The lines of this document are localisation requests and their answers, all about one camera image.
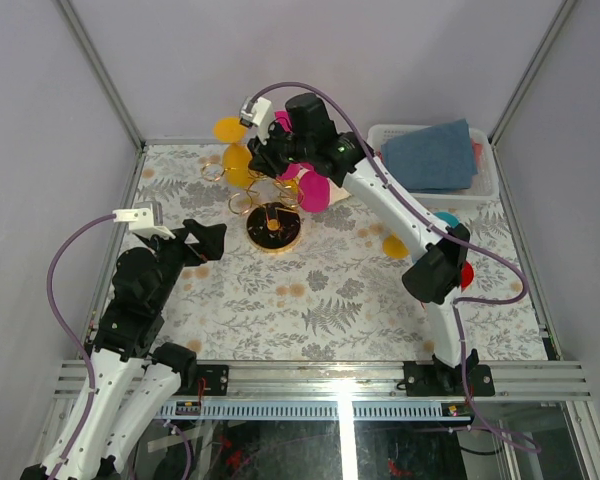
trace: white wall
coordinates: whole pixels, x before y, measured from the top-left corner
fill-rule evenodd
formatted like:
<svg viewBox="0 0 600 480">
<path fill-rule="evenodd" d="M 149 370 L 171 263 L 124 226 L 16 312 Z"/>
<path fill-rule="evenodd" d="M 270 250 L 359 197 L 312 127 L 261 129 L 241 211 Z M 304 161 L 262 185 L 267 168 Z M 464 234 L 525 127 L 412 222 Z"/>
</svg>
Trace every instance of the white wall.
<svg viewBox="0 0 600 480">
<path fill-rule="evenodd" d="M 0 0 L 0 479 L 20 477 L 72 354 L 47 305 L 47 266 L 116 208 L 134 150 L 51 1 Z M 67 252 L 57 297 L 82 328 L 110 227 Z"/>
<path fill-rule="evenodd" d="M 600 414 L 600 0 L 575 11 L 500 152 L 558 339 Z"/>
<path fill-rule="evenodd" d="M 560 3 L 74 1 L 150 139 L 211 138 L 219 118 L 281 80 L 323 89 L 363 131 L 464 116 L 488 132 Z"/>
</svg>

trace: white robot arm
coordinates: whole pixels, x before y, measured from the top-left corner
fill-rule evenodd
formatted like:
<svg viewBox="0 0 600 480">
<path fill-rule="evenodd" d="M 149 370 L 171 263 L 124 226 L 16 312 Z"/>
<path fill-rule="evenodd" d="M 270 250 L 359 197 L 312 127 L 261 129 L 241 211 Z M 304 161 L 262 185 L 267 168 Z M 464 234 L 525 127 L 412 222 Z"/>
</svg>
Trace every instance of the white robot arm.
<svg viewBox="0 0 600 480">
<path fill-rule="evenodd" d="M 248 143 L 253 155 L 249 168 L 276 177 L 284 173 L 290 163 L 308 162 L 316 172 L 369 206 L 411 252 L 414 267 L 403 276 L 403 283 L 414 297 L 426 304 L 435 359 L 450 369 L 458 367 L 460 338 L 452 302 L 460 294 L 466 249 L 443 239 L 429 227 L 434 225 L 463 240 L 468 240 L 469 232 L 463 225 L 450 230 L 381 166 L 391 185 L 429 224 L 424 225 L 401 205 L 386 188 L 386 183 L 380 181 L 355 136 L 351 132 L 336 132 L 324 103 L 316 95 L 305 93 L 293 97 L 286 103 L 286 109 L 293 132 L 285 132 L 275 123 L 273 105 L 266 98 L 260 97 L 255 102 L 247 99 L 243 105 L 241 123 L 257 129 L 256 137 Z M 379 158 L 373 161 L 381 165 Z"/>
<path fill-rule="evenodd" d="M 181 387 L 195 388 L 196 354 L 185 347 L 165 343 L 151 354 L 146 371 L 144 365 L 164 324 L 161 312 L 180 272 L 185 266 L 219 260 L 227 227 L 185 220 L 184 228 L 171 231 L 162 225 L 159 203 L 136 207 L 114 211 L 115 221 L 129 223 L 129 231 L 149 248 L 127 250 L 116 263 L 115 295 L 99 322 L 89 360 L 95 385 L 91 388 L 85 381 L 51 452 L 40 465 L 25 469 L 21 480 L 119 478 L 130 452 L 165 401 Z M 187 243 L 190 235 L 198 243 Z M 142 377 L 140 385 L 120 408 L 137 377 Z"/>
</svg>

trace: glass panel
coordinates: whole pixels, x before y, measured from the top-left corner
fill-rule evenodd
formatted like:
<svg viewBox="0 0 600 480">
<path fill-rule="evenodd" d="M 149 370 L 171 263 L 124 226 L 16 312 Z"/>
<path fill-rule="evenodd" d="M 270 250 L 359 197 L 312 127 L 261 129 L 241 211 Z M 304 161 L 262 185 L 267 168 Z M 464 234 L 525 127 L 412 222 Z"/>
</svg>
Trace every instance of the glass panel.
<svg viewBox="0 0 600 480">
<path fill-rule="evenodd" d="M 342 461 L 337 421 L 176 422 L 191 438 L 195 480 L 340 479 Z M 152 425 L 138 445 L 137 480 L 180 480 L 184 444 Z M 176 446 L 165 449 L 165 439 Z"/>
<path fill-rule="evenodd" d="M 489 432 L 427 432 L 442 423 L 356 422 L 360 479 L 581 480 L 562 406 L 483 404 L 494 426 L 522 432 L 539 455 L 514 451 Z"/>
<path fill-rule="evenodd" d="M 443 423 L 354 421 L 338 402 L 340 420 L 178 420 L 194 449 L 195 480 L 583 480 L 562 405 L 482 404 L 494 426 L 522 432 L 539 455 L 514 451 L 492 434 L 428 432 Z M 180 480 L 184 444 L 154 423 L 138 444 L 137 480 Z"/>
</svg>

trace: floral tablecloth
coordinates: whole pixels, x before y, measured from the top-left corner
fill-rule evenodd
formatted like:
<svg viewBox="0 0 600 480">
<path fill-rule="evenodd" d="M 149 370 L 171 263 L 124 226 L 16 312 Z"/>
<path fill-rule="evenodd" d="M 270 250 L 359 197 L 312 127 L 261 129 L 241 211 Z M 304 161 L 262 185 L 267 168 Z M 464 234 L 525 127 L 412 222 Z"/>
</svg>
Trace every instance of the floral tablecloth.
<svg viewBox="0 0 600 480">
<path fill-rule="evenodd" d="M 156 345 L 174 341 L 218 360 L 415 360 L 430 358 L 425 311 L 401 283 L 411 265 L 382 251 L 389 234 L 359 200 L 320 214 L 302 213 L 301 239 L 283 254 L 267 254 L 247 239 L 245 217 L 229 212 L 234 193 L 224 180 L 201 178 L 222 145 L 152 146 L 136 202 L 159 200 L 165 225 L 182 220 L 226 223 L 225 256 L 185 269 L 176 284 Z M 499 202 L 455 210 L 472 241 L 517 261 Z M 126 235 L 122 250 L 139 245 Z M 469 253 L 476 276 L 467 294 L 508 297 L 515 275 Z M 485 360 L 546 359 L 528 297 L 513 306 L 462 306 L 468 336 Z"/>
</svg>

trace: blue towel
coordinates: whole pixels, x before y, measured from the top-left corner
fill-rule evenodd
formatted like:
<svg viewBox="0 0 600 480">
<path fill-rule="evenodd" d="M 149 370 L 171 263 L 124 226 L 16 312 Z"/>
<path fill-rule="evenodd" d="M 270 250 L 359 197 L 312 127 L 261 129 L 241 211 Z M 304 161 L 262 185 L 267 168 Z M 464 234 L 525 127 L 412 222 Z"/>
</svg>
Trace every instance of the blue towel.
<svg viewBox="0 0 600 480">
<path fill-rule="evenodd" d="M 382 158 L 395 179 L 416 192 L 469 188 L 478 173 L 464 119 L 394 137 L 382 145 Z"/>
</svg>

